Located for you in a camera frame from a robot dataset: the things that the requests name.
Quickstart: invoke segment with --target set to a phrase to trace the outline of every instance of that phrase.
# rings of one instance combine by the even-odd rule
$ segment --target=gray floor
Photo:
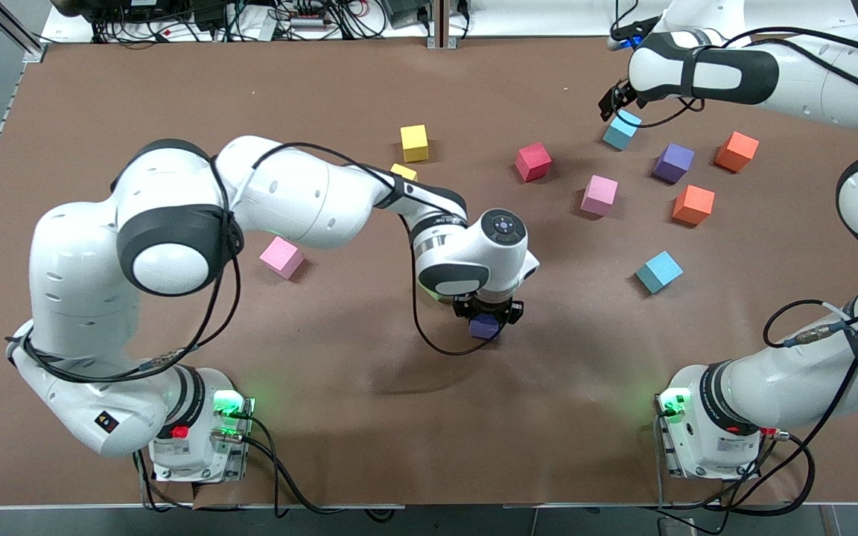
[[[48,15],[47,0],[7,0],[4,3],[31,30],[41,30]],[[15,83],[22,70],[21,52],[0,34],[0,122]],[[844,536],[858,536],[858,506],[837,508],[836,519]],[[165,514],[136,508],[115,509],[10,509],[0,510],[0,534],[91,536],[143,534],[229,534],[249,536],[279,534],[406,534],[530,536],[533,511],[503,509],[497,506],[430,506],[408,508],[399,512],[389,525],[378,526],[361,512],[317,517],[294,512],[286,519],[275,520],[268,510],[241,513],[208,513],[172,511]],[[657,534],[655,513],[637,508],[604,508],[598,513],[583,508],[542,509],[535,534],[561,535],[632,535]],[[716,526],[719,516],[699,512],[695,519],[702,526]],[[749,536],[783,533],[791,536],[827,536],[820,510],[805,506],[789,516],[775,519],[733,517],[725,534]]]

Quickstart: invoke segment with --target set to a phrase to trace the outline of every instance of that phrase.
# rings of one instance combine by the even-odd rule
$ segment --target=cube
[[[399,129],[402,137],[402,159],[406,162],[420,162],[429,159],[429,138],[425,125],[414,125]]]
[[[541,142],[522,147],[515,157],[515,167],[525,182],[541,179],[551,169],[551,156]]]
[[[398,176],[403,177],[403,179],[409,179],[413,182],[419,182],[419,175],[415,170],[411,170],[406,166],[401,166],[399,164],[393,164],[392,167],[389,167],[390,172],[398,174]]]
[[[630,113],[620,109],[620,111],[617,111],[614,120],[611,121],[607,132],[605,132],[605,137],[602,139],[617,150],[625,150],[627,149],[627,144],[631,142],[631,138],[634,137],[634,133],[638,131],[637,125],[640,124],[641,120],[639,118],[635,118]]]
[[[756,155],[759,145],[760,142],[752,137],[734,131],[718,150],[714,163],[722,168],[732,170],[733,173],[739,172],[743,166],[750,163],[753,155]]]
[[[432,299],[435,299],[436,302],[438,302],[438,301],[440,301],[440,299],[442,299],[442,295],[440,295],[438,292],[431,291],[431,290],[427,289],[425,287],[425,285],[423,285],[423,284],[419,284],[419,288],[422,288],[423,290],[425,290],[426,294],[431,296]]]
[[[614,194],[617,193],[617,181],[606,179],[603,176],[591,177],[585,188],[585,197],[582,198],[582,210],[589,211],[598,216],[607,216],[614,204]]]
[[[697,225],[706,220],[714,210],[714,193],[688,185],[674,201],[674,220]]]
[[[496,333],[498,333],[498,320],[492,315],[481,313],[476,318],[469,320],[469,335],[473,339],[488,340],[493,338]]]
[[[671,184],[676,184],[684,176],[684,173],[690,170],[690,163],[693,160],[693,150],[675,143],[669,143],[661,156],[658,157],[658,162],[654,164],[654,176],[667,180]]]
[[[663,251],[641,266],[636,275],[651,294],[657,294],[681,274],[684,274],[684,270],[681,270],[670,254]]]
[[[303,262],[303,254],[290,242],[281,237],[273,238],[270,245],[260,254],[260,261],[283,279],[292,277],[293,272]]]

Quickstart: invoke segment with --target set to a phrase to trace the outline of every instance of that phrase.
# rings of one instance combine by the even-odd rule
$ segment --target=pink cube
[[[617,180],[605,179],[603,176],[592,176],[585,188],[585,198],[582,200],[582,210],[590,211],[598,216],[607,216],[611,205],[614,204],[614,194],[617,193]]]
[[[525,182],[541,179],[551,169],[551,156],[548,156],[545,146],[541,142],[522,147],[515,157],[515,167],[521,173]]]
[[[276,237],[260,254],[260,261],[263,261],[263,264],[269,266],[272,271],[282,275],[283,279],[289,279],[300,262],[303,262],[303,254],[295,245],[281,237]]]

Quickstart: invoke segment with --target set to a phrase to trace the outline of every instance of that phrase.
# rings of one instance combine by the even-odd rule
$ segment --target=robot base
[[[215,410],[215,392],[234,390],[228,377],[212,368],[199,368],[197,372],[204,379],[200,417],[188,427],[186,438],[156,438],[152,441],[149,451],[156,479],[160,482],[200,484],[243,479],[248,444],[215,438],[212,431],[233,431],[246,437],[250,434],[251,421],[227,417]],[[253,399],[244,399],[238,413],[252,415]]]
[[[677,411],[661,418],[664,457],[671,476],[738,479],[757,458],[760,432],[735,435],[722,430],[706,414],[700,397],[706,366],[688,366],[657,396],[658,408]]]

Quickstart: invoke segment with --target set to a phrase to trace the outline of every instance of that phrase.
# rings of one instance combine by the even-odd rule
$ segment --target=purple cube
[[[479,315],[469,320],[469,335],[474,339],[488,340],[498,333],[498,320],[492,315]]]
[[[654,165],[654,174],[659,179],[676,184],[684,173],[690,170],[692,160],[694,160],[693,150],[674,143],[668,144],[658,157],[658,163]]]

